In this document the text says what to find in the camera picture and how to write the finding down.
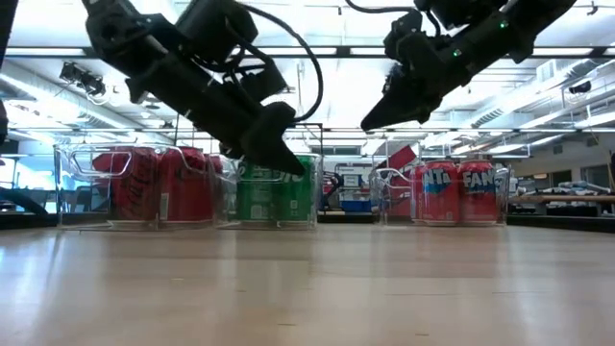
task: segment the bin handle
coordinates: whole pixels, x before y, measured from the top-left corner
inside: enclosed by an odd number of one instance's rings
[[[402,189],[402,188],[408,189],[408,188],[412,188],[411,185],[410,186],[393,186],[393,185],[391,185],[390,182],[388,182],[385,179],[380,177],[380,174],[381,173],[385,173],[385,172],[396,174],[400,178],[405,180],[406,182],[412,183],[412,181],[410,179],[406,178],[406,176],[404,176],[404,174],[402,172],[400,172],[399,170],[397,170],[395,168],[381,168],[381,169],[377,169],[376,173],[378,173],[378,176],[376,176],[376,180],[380,181],[380,182],[383,182],[385,186],[387,186],[389,188],[394,188],[394,189]]]
[[[77,154],[79,153],[85,153],[85,154],[90,154],[90,155],[93,155],[93,154],[124,154],[124,155],[128,155],[128,160],[126,161],[126,164],[124,164],[124,168],[122,169],[121,172],[106,173],[106,172],[100,172],[100,171],[96,171],[92,169],[83,169],[81,165],[79,164],[79,162],[77,161]],[[120,178],[124,176],[132,159],[133,159],[133,154],[131,152],[117,152],[117,151],[95,152],[95,151],[88,151],[88,150],[76,150],[70,153],[69,163],[73,168],[75,168],[77,173],[79,173],[79,175],[83,177],[105,179],[105,178]]]

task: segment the transparent container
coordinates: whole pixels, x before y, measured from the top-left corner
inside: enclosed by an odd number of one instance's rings
[[[378,170],[383,225],[486,227],[506,223],[509,168],[489,161],[430,161]]]
[[[55,146],[59,225],[82,231],[202,228],[214,219],[213,158],[157,144]]]
[[[243,230],[312,230],[322,189],[321,158],[299,155],[303,177],[239,162],[234,174],[218,175],[224,207],[219,228]]]

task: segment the sprite can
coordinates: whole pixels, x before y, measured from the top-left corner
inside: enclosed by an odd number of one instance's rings
[[[308,222],[315,210],[315,172],[316,156],[298,156],[299,162],[306,170],[303,177],[288,173],[280,174],[280,184],[274,186],[274,203],[277,221]]]
[[[316,156],[298,156],[303,177],[242,162],[238,168],[237,219],[308,222],[315,213]]]
[[[273,181],[276,172],[243,161],[238,168],[237,213],[240,221],[273,221]]]

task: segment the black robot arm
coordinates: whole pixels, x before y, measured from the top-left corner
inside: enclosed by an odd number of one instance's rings
[[[301,118],[295,118],[286,103],[260,104],[287,88],[273,60],[252,45],[258,30],[249,11],[279,20],[270,14],[234,0],[193,0],[173,25],[161,14],[140,14],[129,0],[83,3],[92,47],[103,61],[128,76],[132,102],[140,103],[152,93],[197,129],[220,140],[227,156],[304,173],[282,134],[315,112],[322,100],[322,72],[307,44],[287,25],[285,29],[307,49],[319,78],[319,98]],[[237,46],[238,54],[231,59]],[[241,65],[246,50],[262,64]],[[223,74],[222,83],[214,73]]]
[[[426,122],[444,96],[466,86],[496,60],[509,55],[519,63],[529,57],[536,37],[575,2],[415,0],[416,9],[391,9],[407,12],[392,23],[384,40],[387,57],[401,65],[388,76],[382,99],[363,119],[361,128],[367,131],[411,120]],[[421,12],[436,26],[434,37],[422,31]],[[440,35],[434,17],[446,29],[465,27],[453,37]]]

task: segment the wooden table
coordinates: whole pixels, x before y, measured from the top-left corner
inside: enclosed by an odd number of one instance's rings
[[[613,345],[615,236],[0,233],[0,345]]]

